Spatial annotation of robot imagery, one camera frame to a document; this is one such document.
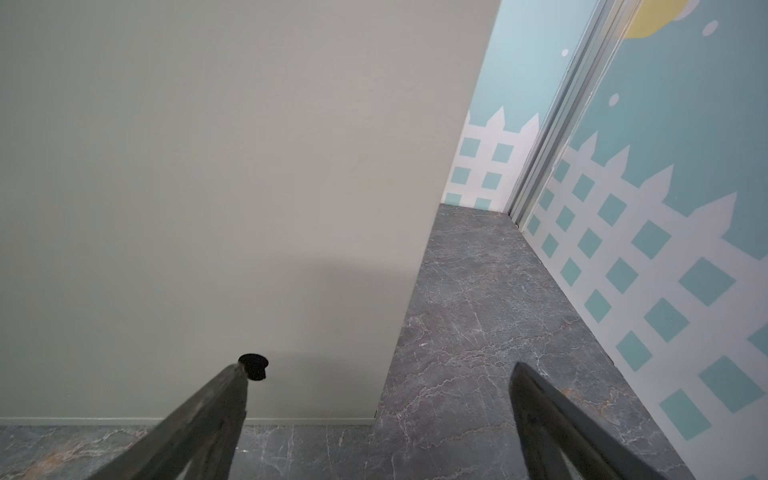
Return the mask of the black cabinet lock knob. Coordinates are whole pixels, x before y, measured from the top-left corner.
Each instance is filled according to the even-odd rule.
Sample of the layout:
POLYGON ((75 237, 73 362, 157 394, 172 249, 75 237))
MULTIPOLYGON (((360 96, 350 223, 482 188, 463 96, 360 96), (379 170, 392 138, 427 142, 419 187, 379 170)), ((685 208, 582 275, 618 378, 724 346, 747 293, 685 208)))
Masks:
POLYGON ((269 360, 263 355, 246 353, 238 358, 238 363, 243 367, 250 381, 263 381, 266 379, 269 360))

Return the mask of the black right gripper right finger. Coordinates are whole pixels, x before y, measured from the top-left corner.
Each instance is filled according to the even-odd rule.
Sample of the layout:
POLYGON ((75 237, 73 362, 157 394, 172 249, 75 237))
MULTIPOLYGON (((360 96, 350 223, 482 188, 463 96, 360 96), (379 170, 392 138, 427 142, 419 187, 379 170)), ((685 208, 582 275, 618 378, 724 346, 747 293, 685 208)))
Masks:
POLYGON ((661 479, 530 365, 514 365, 509 396, 531 479, 661 479))

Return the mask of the grey metal cabinet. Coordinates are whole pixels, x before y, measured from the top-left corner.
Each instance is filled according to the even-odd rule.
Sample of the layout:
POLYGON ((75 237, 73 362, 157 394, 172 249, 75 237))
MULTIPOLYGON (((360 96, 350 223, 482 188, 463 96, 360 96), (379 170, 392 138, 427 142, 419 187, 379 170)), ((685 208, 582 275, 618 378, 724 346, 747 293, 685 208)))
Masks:
POLYGON ((499 5, 5 1, 1 421, 374 421, 499 5))

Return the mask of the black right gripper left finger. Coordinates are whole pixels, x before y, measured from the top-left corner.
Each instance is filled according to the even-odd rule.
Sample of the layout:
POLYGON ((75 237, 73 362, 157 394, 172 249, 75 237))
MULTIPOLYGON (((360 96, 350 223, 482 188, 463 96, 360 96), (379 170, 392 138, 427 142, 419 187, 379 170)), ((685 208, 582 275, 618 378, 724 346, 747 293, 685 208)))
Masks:
POLYGON ((248 379, 225 367, 93 479, 227 479, 246 415, 248 379))

